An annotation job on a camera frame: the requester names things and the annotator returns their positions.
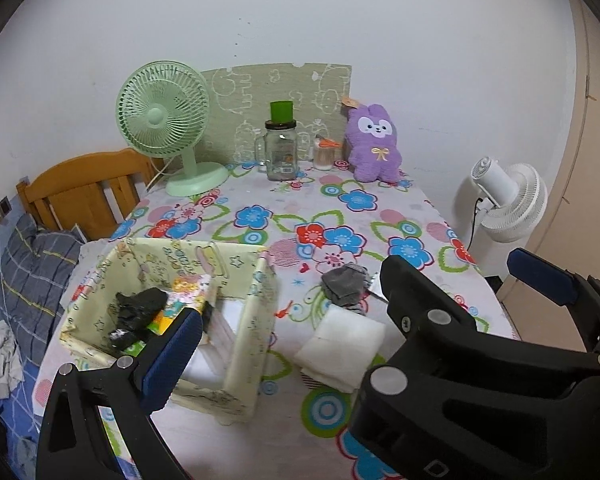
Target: plush toy ear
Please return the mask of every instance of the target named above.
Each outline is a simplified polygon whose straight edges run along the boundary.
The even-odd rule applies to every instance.
[[[386,119],[387,121],[391,121],[389,114],[382,105],[370,105],[368,111],[371,115],[373,115],[373,117],[378,117],[380,119]]]
[[[368,116],[368,115],[369,115],[369,108],[367,108],[365,105],[360,105],[358,108],[350,108],[349,109],[349,121],[352,120],[353,118],[359,119],[360,117]]]

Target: blue gripper pad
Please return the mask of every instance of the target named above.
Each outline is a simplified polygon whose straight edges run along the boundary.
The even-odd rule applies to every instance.
[[[555,304],[565,306],[578,299],[573,277],[539,256],[524,249],[513,249],[507,267],[514,278],[526,283]]]
[[[201,338],[202,316],[191,309],[185,322],[144,375],[140,407],[145,413],[164,408]]]

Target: fan stand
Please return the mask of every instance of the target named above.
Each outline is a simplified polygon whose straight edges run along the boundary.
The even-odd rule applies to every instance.
[[[167,181],[171,196],[193,196],[220,186],[229,178],[229,171],[217,162],[196,162],[193,147],[182,153],[182,170]]]

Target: glass jar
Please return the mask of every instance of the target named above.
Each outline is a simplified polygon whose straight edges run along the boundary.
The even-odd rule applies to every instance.
[[[314,140],[314,168],[319,171],[329,171],[336,159],[336,148],[339,142],[315,136]]]
[[[256,161],[269,180],[294,180],[298,175],[296,122],[267,121],[265,127],[267,133],[255,140]]]

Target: white crumpled cloth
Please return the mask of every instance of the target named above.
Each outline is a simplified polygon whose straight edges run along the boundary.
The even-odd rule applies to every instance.
[[[18,383],[23,381],[22,362],[16,339],[9,325],[0,321],[0,399],[8,399]]]

